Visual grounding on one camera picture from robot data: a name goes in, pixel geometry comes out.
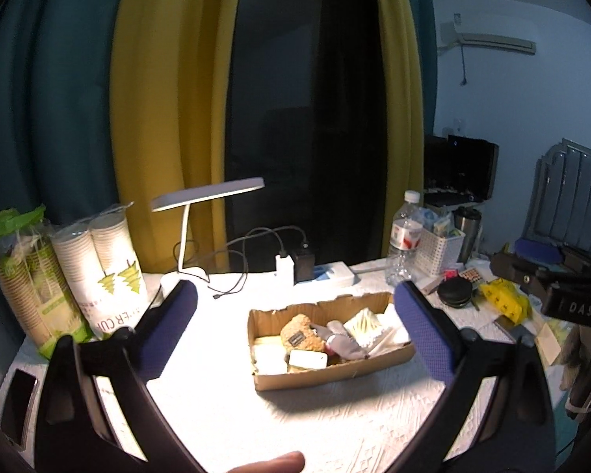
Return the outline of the cotton swabs bag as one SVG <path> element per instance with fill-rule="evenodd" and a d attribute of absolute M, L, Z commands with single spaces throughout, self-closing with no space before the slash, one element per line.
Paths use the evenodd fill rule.
<path fill-rule="evenodd" d="M 383 314 L 376 314 L 368 307 L 347 320 L 344 327 L 368 356 L 396 331 Z"/>

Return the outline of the cartoon green tissue packet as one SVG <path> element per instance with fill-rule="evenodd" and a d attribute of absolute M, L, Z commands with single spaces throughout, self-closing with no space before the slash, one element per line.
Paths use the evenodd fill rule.
<path fill-rule="evenodd" d="M 293 369 L 317 371 L 325 369 L 327 361 L 329 361 L 329 357 L 325 352 L 294 349 L 290 351 L 288 365 Z"/>

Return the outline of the white desk lamp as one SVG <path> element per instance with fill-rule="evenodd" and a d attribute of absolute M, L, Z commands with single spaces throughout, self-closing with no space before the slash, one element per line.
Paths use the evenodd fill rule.
<path fill-rule="evenodd" d="M 227 239 L 225 226 L 225 197 L 236 196 L 256 189 L 264 188 L 262 177 L 249 177 L 236 181 L 218 182 L 217 184 L 186 188 L 161 194 L 150 202 L 153 212 L 182 209 L 180 226 L 180 246 L 176 268 L 173 272 L 161 277 L 162 295 L 166 297 L 178 281 L 194 281 L 203 284 L 197 288 L 202 292 L 209 285 L 207 270 L 226 268 L 228 259 L 212 262 L 201 267 L 202 259 L 192 261 L 191 266 L 184 265 L 191 256 L 189 252 L 214 252 L 223 247 Z"/>

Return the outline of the white paper towel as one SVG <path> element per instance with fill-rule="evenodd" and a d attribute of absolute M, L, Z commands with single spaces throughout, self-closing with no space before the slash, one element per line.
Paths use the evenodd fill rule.
<path fill-rule="evenodd" d="M 252 346 L 253 364 L 258 375 L 284 375 L 288 372 L 287 350 L 279 336 L 261 336 Z"/>

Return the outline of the black round zip case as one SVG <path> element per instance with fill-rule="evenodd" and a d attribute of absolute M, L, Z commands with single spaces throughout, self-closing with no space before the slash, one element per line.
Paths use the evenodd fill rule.
<path fill-rule="evenodd" d="M 471 301 L 473 284 L 465 277 L 450 277 L 438 286 L 437 294 L 445 305 L 461 309 Z"/>

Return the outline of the stainless steel thermos mug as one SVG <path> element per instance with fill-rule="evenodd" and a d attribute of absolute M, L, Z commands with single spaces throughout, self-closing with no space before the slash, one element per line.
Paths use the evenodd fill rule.
<path fill-rule="evenodd" d="M 453 223 L 455 228 L 464 233 L 463 243 L 458 261 L 466 263 L 470 258 L 476 244 L 483 214 L 475 207 L 459 206 L 453 211 Z"/>

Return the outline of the yellow curtain right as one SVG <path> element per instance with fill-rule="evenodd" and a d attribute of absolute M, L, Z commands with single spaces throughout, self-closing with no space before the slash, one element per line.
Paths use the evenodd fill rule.
<path fill-rule="evenodd" d="M 387 97 L 387 191 L 382 252 L 405 190 L 424 185 L 424 112 L 420 54 L 410 0 L 377 0 Z"/>

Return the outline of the white usb charger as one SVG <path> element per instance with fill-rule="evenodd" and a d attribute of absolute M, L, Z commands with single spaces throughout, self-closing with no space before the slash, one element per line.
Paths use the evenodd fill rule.
<path fill-rule="evenodd" d="M 282 288 L 294 287 L 294 260 L 287 253 L 275 256 L 275 279 Z"/>

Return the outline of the yellow wipes packet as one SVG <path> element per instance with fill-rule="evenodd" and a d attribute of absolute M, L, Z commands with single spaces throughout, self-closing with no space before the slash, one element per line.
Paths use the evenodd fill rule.
<path fill-rule="evenodd" d="M 504 279 L 495 279 L 479 285 L 479 292 L 487 301 L 508 318 L 515 325 L 530 316 L 531 304 L 526 295 L 519 292 L 513 282 Z"/>

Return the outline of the black phone left edge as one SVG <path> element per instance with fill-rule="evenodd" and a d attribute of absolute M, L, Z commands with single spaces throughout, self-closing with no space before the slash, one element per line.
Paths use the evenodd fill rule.
<path fill-rule="evenodd" d="M 1 416 L 1 430 L 18 451 L 25 449 L 38 379 L 22 369 L 11 378 Z"/>

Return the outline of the green paper cup pack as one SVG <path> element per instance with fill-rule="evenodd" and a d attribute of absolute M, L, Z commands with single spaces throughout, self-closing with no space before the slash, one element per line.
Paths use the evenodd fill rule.
<path fill-rule="evenodd" d="M 45 207 L 0 211 L 0 287 L 39 354 L 52 357 L 58 340 L 93 338 L 61 270 L 45 222 Z"/>

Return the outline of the black computer monitor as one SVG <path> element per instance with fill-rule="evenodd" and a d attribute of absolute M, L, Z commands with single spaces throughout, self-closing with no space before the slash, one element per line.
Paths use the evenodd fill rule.
<path fill-rule="evenodd" d="M 424 146 L 424 202 L 433 207 L 490 200 L 500 147 L 487 140 L 428 136 Z"/>

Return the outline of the teal curtain left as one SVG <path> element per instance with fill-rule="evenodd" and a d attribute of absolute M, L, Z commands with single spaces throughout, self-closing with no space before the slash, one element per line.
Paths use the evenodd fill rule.
<path fill-rule="evenodd" d="M 0 210 L 70 224 L 118 203 L 110 124 L 120 0 L 1 0 Z"/>

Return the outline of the clear water bottle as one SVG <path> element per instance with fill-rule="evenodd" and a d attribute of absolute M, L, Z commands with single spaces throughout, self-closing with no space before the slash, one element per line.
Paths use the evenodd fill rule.
<path fill-rule="evenodd" d="M 405 200 L 393 217 L 388 243 L 385 280 L 390 286 L 413 279 L 415 253 L 420 244 L 424 228 L 420 193 L 415 190 L 405 192 Z"/>

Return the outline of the white paper cup pack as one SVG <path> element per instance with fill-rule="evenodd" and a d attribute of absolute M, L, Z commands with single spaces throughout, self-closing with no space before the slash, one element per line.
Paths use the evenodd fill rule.
<path fill-rule="evenodd" d="M 98 339 L 135 327 L 150 302 L 130 235 L 128 209 L 114 205 L 51 233 L 61 271 Z"/>

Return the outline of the teal curtain right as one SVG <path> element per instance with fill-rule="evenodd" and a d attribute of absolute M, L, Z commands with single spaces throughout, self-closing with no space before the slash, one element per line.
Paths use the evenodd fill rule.
<path fill-rule="evenodd" d="M 420 55 L 422 76 L 424 131 L 427 136 L 435 128 L 435 106 L 438 89 L 437 30 L 433 0 L 409 0 Z"/>

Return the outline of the white wall air conditioner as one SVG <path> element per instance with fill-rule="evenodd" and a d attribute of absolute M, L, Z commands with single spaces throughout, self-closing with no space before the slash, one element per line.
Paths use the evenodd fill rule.
<path fill-rule="evenodd" d="M 536 42 L 530 39 L 493 33 L 460 31 L 453 21 L 440 24 L 440 32 L 443 42 L 441 49 L 466 46 L 514 51 L 530 56 L 534 56 L 537 52 Z"/>

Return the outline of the grey folding chair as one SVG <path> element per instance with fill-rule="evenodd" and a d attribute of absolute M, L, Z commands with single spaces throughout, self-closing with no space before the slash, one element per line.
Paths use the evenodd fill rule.
<path fill-rule="evenodd" d="M 591 253 L 591 149 L 564 139 L 538 159 L 523 236 Z"/>

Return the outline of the dark smartphone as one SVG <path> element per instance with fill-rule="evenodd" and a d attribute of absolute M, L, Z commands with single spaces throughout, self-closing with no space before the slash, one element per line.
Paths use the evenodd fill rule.
<path fill-rule="evenodd" d="M 535 336 L 522 324 L 515 324 L 505 315 L 498 316 L 494 320 L 496 325 L 503 333 L 505 333 L 513 343 L 523 343 L 526 346 L 535 345 Z"/>

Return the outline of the teal curtain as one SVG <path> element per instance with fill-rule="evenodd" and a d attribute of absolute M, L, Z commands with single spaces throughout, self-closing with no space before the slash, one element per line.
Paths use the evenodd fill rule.
<path fill-rule="evenodd" d="M 435 128 L 435 106 L 438 89 L 437 30 L 433 0 L 409 0 L 420 55 L 422 76 L 424 131 L 427 136 Z"/>
<path fill-rule="evenodd" d="M 120 0 L 1 0 L 0 210 L 70 224 L 118 203 L 110 124 Z"/>

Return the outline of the brown plush pouch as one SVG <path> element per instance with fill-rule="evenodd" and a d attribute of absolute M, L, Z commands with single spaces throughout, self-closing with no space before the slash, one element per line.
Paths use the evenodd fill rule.
<path fill-rule="evenodd" d="M 294 350 L 325 351 L 324 340 L 312 328 L 310 318 L 304 314 L 297 314 L 294 318 L 291 318 L 282 327 L 279 337 L 288 354 Z"/>

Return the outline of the white perforated basket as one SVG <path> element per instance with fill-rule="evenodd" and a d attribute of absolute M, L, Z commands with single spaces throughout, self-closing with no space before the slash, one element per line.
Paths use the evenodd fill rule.
<path fill-rule="evenodd" d="M 439 237 L 424 229 L 420 236 L 415 266 L 425 274 L 436 276 L 458 262 L 465 234 L 455 229 L 452 236 Z"/>

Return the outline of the black power adapter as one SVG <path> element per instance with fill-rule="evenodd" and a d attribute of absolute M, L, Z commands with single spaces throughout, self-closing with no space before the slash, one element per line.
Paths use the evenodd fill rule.
<path fill-rule="evenodd" d="M 315 279 L 315 254 L 308 244 L 291 252 L 294 260 L 294 282 L 301 283 Z"/>

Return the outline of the colourful patterned card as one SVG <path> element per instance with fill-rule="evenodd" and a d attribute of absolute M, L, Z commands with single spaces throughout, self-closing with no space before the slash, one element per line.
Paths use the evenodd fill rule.
<path fill-rule="evenodd" d="M 483 276 L 481 275 L 479 270 L 475 267 L 467 268 L 463 271 L 460 271 L 459 277 L 463 277 L 465 280 L 468 280 L 472 284 L 476 284 L 476 285 L 483 284 L 483 282 L 485 282 L 485 280 L 483 279 Z"/>

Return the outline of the white blue small box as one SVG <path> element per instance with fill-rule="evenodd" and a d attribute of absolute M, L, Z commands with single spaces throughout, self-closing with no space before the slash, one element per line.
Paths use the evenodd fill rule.
<path fill-rule="evenodd" d="M 314 274 L 315 282 L 331 283 L 336 286 L 352 286 L 357 278 L 344 262 L 315 266 Z"/>

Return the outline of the brown cardboard box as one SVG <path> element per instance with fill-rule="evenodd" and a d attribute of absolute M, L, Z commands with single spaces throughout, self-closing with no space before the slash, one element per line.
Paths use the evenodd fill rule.
<path fill-rule="evenodd" d="M 247 340 L 258 392 L 362 377 L 414 356 L 389 292 L 251 310 Z"/>

